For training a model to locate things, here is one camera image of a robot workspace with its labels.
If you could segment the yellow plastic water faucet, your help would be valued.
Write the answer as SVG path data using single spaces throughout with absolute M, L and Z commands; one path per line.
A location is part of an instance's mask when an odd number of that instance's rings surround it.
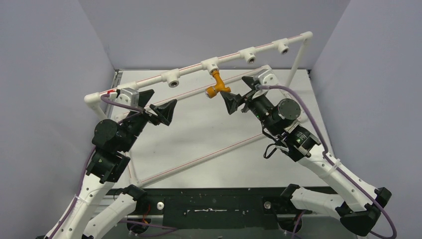
M 212 99 L 220 92 L 231 92 L 230 87 L 227 87 L 222 80 L 219 70 L 211 71 L 211 76 L 215 79 L 216 84 L 206 88 L 205 94 L 208 98 Z

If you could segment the white PVC pipe frame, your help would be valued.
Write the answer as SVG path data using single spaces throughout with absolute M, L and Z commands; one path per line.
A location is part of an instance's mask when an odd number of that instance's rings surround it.
M 103 103 L 100 96 L 110 90 L 132 88 L 141 92 L 154 89 L 155 95 L 145 107 L 149 112 L 152 111 L 149 107 L 151 104 L 161 105 L 173 99 L 178 100 L 172 124 L 164 132 L 157 129 L 147 131 L 145 137 L 138 139 L 129 151 L 131 161 L 124 173 L 125 182 L 142 188 L 251 187 L 256 181 L 247 183 L 243 177 L 236 179 L 228 168 L 261 168 L 263 164 L 258 159 L 269 140 L 262 134 L 260 123 L 251 113 L 229 115 L 220 93 L 212 99 L 206 96 L 206 88 L 216 84 L 211 71 L 219 70 L 231 93 L 245 94 L 248 87 L 241 78 L 271 67 L 264 65 L 252 70 L 224 70 L 222 66 L 225 63 L 240 60 L 256 64 L 256 58 L 262 52 L 275 51 L 285 55 L 291 46 L 298 43 L 300 47 L 292 68 L 282 74 L 274 72 L 280 85 L 289 85 L 296 78 L 299 63 L 312 37 L 312 32 L 307 31 L 156 76 L 148 74 L 146 79 L 88 94 L 84 102 L 100 120 L 104 120 L 107 115 L 100 108 Z M 112 107 L 115 109 L 112 120 L 122 119 L 129 114 L 128 109 Z

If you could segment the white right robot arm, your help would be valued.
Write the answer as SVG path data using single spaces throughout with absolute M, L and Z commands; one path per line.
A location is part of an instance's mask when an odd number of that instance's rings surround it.
M 334 194 L 326 194 L 290 184 L 281 194 L 281 209 L 323 214 L 339 220 L 355 235 L 372 234 L 379 218 L 387 215 L 385 206 L 391 192 L 368 184 L 330 153 L 310 110 L 295 91 L 264 85 L 252 77 L 242 80 L 250 88 L 248 93 L 222 92 L 221 96 L 229 114 L 241 109 L 259 120 L 262 133 L 272 140 L 264 157 L 281 151 L 334 190 Z

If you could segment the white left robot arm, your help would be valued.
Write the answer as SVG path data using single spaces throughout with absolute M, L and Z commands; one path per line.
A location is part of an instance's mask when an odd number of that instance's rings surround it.
M 105 118 L 95 127 L 93 149 L 85 162 L 85 170 L 63 216 L 43 239 L 101 239 L 125 216 L 141 214 L 147 209 L 146 192 L 130 184 L 118 198 L 95 215 L 104 196 L 112 189 L 127 168 L 126 156 L 148 123 L 170 125 L 177 100 L 145 109 L 154 90 L 138 92 L 131 88 L 110 90 L 100 100 L 129 110 L 119 122 Z

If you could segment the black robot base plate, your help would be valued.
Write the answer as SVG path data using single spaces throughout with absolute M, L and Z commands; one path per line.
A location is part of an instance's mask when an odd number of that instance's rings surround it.
M 300 210 L 281 197 L 284 187 L 146 189 L 130 219 L 161 219 L 187 229 L 275 230 L 292 225 Z

